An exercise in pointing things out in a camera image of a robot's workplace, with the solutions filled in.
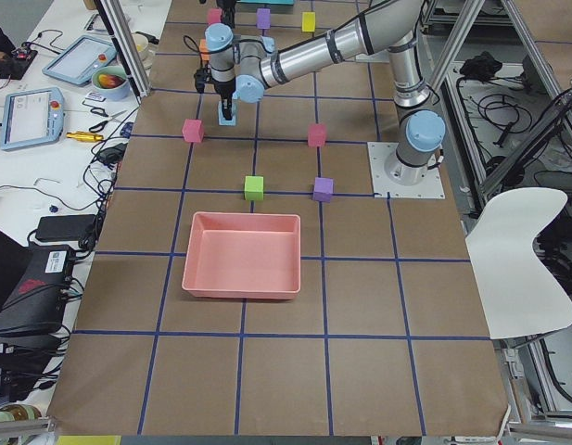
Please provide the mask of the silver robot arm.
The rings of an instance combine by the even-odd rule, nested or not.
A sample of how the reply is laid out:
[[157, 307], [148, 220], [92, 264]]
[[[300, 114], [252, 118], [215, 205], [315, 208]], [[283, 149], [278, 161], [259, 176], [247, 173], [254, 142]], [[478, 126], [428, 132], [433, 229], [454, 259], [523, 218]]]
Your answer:
[[217, 6], [222, 11], [221, 21], [230, 28], [235, 27], [235, 5], [236, 0], [218, 0]]
[[220, 118], [232, 121], [236, 99], [258, 103], [278, 85], [345, 62], [372, 64], [382, 56], [400, 137], [383, 170], [393, 184], [417, 185], [436, 168], [433, 156], [446, 133], [444, 120], [426, 109], [433, 88], [419, 66], [417, 26], [423, 8], [421, 1], [373, 1], [334, 29], [283, 49], [269, 37], [236, 34], [223, 18], [204, 32], [201, 53], [209, 60], [196, 76], [197, 89], [212, 85], [220, 97]]

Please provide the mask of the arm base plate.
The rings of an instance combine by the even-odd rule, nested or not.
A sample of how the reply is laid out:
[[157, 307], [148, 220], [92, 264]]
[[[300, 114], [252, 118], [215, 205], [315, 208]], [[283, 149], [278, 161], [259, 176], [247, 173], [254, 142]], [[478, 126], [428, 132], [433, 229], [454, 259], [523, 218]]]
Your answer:
[[426, 165], [409, 167], [397, 157], [396, 142], [368, 142], [373, 194], [382, 198], [444, 199], [434, 153]]

